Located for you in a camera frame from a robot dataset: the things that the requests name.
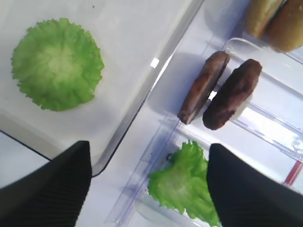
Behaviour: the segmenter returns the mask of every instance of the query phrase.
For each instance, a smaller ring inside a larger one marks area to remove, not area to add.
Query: bun
[[[283,0],[251,0],[246,13],[247,32],[256,38],[262,37]]]
[[[268,29],[268,43],[277,52],[303,45],[303,0],[288,0]]]

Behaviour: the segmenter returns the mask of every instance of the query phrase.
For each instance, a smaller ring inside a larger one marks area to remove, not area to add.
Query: green lettuce
[[[220,226],[206,182],[208,161],[197,142],[183,143],[171,157],[171,165],[149,175],[149,194],[161,206],[185,211],[210,226]]]
[[[20,92],[53,111],[92,100],[104,68],[90,32],[66,18],[30,27],[11,60]]]

